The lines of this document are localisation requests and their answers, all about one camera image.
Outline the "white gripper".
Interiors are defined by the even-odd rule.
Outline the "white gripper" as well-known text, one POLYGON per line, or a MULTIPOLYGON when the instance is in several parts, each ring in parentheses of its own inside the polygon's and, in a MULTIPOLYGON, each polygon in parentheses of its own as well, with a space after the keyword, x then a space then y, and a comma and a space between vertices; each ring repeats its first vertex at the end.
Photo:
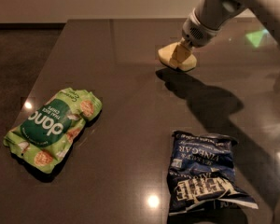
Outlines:
POLYGON ((192 52, 187 48, 207 45, 218 32, 219 13, 213 9, 194 8, 183 24, 181 42, 174 43, 170 64, 174 69, 192 68, 192 52))

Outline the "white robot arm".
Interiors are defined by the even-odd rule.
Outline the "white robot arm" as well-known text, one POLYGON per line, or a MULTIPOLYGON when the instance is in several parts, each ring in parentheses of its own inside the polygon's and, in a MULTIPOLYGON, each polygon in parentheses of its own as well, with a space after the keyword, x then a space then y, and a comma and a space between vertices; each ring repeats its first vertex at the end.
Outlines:
POLYGON ((207 45, 227 21, 247 9, 280 47, 280 0, 202 0, 185 21, 169 64, 182 71, 193 69, 197 62, 193 50, 207 45))

